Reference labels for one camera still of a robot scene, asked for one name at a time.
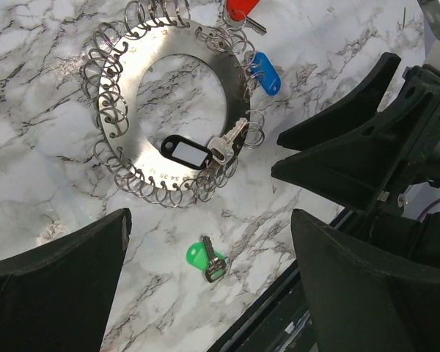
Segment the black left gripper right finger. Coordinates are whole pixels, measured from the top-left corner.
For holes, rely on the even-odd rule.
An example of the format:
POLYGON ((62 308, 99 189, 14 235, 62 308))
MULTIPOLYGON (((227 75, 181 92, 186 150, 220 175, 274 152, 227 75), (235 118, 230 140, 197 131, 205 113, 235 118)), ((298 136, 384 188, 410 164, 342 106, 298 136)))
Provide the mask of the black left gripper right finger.
POLYGON ((361 240, 295 210, 291 230, 320 351, 440 351, 440 212, 361 240))

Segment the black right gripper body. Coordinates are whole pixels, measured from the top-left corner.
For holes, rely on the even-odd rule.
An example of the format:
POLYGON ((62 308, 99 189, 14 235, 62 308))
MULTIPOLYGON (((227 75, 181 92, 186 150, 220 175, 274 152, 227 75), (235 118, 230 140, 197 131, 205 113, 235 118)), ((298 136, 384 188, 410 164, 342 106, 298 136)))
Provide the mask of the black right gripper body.
POLYGON ((440 187, 440 71, 409 69, 398 96, 378 112, 395 70, 377 65, 366 78, 366 239, 403 257, 440 257, 440 216, 409 221, 395 208, 409 186, 440 187))

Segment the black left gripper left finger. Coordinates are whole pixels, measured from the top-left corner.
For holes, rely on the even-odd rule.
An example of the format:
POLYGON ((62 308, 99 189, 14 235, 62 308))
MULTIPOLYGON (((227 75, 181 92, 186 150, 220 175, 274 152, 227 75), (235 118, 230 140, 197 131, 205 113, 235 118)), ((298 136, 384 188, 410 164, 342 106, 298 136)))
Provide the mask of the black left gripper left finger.
POLYGON ((0 351, 99 351, 130 234, 122 208, 0 260, 0 351))

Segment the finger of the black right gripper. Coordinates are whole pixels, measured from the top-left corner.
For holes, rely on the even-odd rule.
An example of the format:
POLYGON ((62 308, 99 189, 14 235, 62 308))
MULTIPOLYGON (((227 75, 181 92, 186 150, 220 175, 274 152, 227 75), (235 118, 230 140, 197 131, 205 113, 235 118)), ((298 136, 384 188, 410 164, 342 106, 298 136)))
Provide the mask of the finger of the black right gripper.
POLYGON ((277 144, 305 151, 344 135, 371 119, 401 62, 385 52, 373 69, 351 92, 313 117, 279 134, 277 144))
POLYGON ((366 123, 331 141, 276 162, 277 180, 312 191, 358 213, 366 213, 366 123))

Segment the steel key ring organiser disc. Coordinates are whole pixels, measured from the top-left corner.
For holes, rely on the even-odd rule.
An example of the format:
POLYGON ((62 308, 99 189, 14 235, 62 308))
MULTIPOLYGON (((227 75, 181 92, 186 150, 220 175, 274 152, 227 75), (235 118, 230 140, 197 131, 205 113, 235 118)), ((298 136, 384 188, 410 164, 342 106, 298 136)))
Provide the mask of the steel key ring organiser disc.
POLYGON ((257 51, 245 28, 196 22, 187 1, 130 1, 122 21, 98 25, 83 87, 101 133, 93 153, 121 191, 168 209, 207 202, 240 152, 263 143, 264 116, 250 102, 257 51), (172 134, 208 147, 241 117, 249 122, 227 165, 194 170, 160 153, 172 134))

